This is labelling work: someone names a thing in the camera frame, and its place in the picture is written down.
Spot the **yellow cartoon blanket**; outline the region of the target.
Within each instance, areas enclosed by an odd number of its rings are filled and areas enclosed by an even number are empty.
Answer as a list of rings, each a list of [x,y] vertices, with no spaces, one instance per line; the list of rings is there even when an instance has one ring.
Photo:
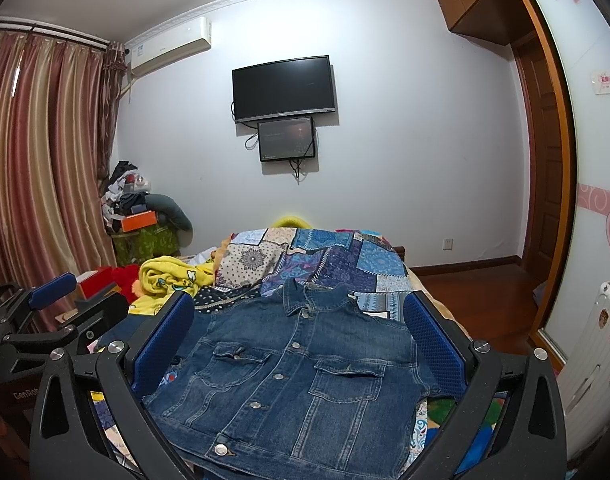
[[[214,263],[208,261],[191,266],[171,256],[149,259],[138,273],[137,299],[130,305],[132,315],[154,316],[174,292],[186,292],[191,298],[205,286],[215,282]]]

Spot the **white wardrobe sliding door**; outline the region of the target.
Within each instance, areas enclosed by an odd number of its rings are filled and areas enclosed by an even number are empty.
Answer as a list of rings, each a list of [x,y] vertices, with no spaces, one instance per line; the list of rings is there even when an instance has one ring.
[[[610,280],[610,25],[593,0],[536,0],[566,80],[576,142],[570,250],[544,331],[570,356]]]

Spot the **orange shoe box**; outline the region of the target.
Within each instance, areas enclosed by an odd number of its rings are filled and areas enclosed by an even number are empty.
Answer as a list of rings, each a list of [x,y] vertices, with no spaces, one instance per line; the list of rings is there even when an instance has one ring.
[[[133,232],[140,229],[148,228],[148,226],[156,225],[156,213],[154,211],[139,212],[139,214],[131,214],[121,220],[121,230],[124,233]]]

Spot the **blue patchwork bed quilt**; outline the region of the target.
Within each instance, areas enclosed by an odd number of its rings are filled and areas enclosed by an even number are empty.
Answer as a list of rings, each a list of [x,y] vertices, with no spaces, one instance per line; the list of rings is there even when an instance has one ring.
[[[294,228],[241,232],[221,245],[212,262],[215,282],[192,298],[193,320],[199,313],[210,314],[242,301],[269,297],[286,282],[296,281],[326,289],[343,287],[364,314],[404,324],[403,305],[413,292],[404,261],[387,240],[370,232]],[[146,318],[128,313],[113,330],[113,337],[130,338]],[[176,362],[179,348],[160,383]],[[453,405],[454,398],[443,392],[418,403],[409,456],[401,475],[436,437]],[[197,477],[216,479],[183,460]]]

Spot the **small black wall monitor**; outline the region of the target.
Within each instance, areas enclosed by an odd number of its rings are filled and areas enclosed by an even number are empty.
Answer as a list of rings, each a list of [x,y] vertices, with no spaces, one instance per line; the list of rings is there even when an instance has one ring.
[[[266,120],[258,124],[257,134],[261,162],[316,157],[316,130],[311,116]]]

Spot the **dark grey neck pillow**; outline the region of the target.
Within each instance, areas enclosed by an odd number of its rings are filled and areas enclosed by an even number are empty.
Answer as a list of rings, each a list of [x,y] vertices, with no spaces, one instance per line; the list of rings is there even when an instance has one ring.
[[[165,221],[174,226],[177,231],[191,232],[193,230],[190,219],[171,197],[149,193],[145,195],[145,201],[149,210],[163,216]]]

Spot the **black wall television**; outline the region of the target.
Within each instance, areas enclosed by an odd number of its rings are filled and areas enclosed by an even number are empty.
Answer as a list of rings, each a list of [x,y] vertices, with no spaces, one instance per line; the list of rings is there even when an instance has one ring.
[[[291,58],[232,71],[235,122],[335,111],[328,55]]]

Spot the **wooden overhead cabinet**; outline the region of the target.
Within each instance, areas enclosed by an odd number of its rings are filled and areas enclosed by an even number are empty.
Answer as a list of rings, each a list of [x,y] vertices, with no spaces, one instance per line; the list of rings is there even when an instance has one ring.
[[[439,0],[450,32],[506,46],[529,34],[533,22],[522,0]]]

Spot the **red gold striped curtain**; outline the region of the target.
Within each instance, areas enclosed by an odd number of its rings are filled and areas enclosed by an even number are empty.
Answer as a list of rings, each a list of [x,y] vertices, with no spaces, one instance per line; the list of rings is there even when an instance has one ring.
[[[0,285],[114,266],[101,214],[118,111],[114,59],[0,30]]]

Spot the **colourful fleece blanket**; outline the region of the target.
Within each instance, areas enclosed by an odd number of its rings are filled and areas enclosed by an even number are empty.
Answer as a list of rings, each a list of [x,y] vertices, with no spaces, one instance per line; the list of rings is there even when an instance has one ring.
[[[439,300],[437,300],[437,299],[435,299],[433,297],[431,292],[429,292],[429,290],[422,283],[422,281],[420,280],[419,276],[415,272],[413,272],[410,268],[407,268],[407,278],[408,278],[408,281],[409,281],[409,283],[411,285],[411,289],[414,292],[423,292],[423,295],[425,297],[427,297],[427,300],[429,300],[431,302],[431,304],[433,304],[434,309],[437,312],[439,312],[439,314],[442,315],[442,317],[445,318],[445,320],[449,320],[451,322],[454,322],[460,328],[462,333],[464,333],[464,336],[466,338],[468,338],[469,341],[472,341],[471,335],[466,330],[466,328],[457,320],[457,318],[454,317],[453,312],[451,312],[445,306],[445,304],[443,304],[442,302],[440,302]]]

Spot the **yellow round object behind bed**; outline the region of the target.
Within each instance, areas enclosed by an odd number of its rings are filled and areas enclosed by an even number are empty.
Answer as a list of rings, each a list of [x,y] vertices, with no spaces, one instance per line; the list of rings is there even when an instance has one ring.
[[[273,228],[296,228],[311,229],[311,225],[302,218],[296,216],[284,216],[273,222]]]

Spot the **blue denim jacket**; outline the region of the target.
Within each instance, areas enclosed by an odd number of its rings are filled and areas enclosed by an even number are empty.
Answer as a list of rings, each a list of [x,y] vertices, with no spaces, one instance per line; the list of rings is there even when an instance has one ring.
[[[416,408],[442,393],[401,323],[343,287],[286,282],[195,316],[145,407],[216,479],[395,479]]]

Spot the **pile of clothes in corner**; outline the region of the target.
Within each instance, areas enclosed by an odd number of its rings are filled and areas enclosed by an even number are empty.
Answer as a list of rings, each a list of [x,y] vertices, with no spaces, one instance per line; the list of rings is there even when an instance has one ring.
[[[132,212],[137,203],[130,195],[151,191],[150,181],[129,160],[120,160],[101,185],[101,214],[104,222],[121,220]]]

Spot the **brown wooden door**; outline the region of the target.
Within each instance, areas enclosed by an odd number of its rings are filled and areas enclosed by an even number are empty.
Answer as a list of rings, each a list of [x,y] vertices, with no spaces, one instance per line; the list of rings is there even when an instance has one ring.
[[[529,204],[522,264],[542,287],[530,331],[547,323],[565,263],[570,227],[570,118],[560,66],[536,32],[512,44],[528,128]]]

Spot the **white wall air conditioner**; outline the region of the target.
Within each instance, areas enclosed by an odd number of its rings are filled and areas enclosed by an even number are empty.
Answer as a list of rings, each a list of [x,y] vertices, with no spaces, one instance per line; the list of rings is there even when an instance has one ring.
[[[211,47],[211,22],[199,16],[130,47],[130,73],[140,78]]]

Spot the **red plush toy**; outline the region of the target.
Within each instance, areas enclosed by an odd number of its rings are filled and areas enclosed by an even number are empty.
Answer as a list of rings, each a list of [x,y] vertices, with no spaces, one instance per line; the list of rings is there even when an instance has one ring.
[[[133,292],[133,285],[138,280],[139,266],[136,263],[128,266],[99,266],[96,270],[87,271],[78,275],[78,291],[85,299],[112,286],[123,295],[129,304],[134,304],[137,299]]]

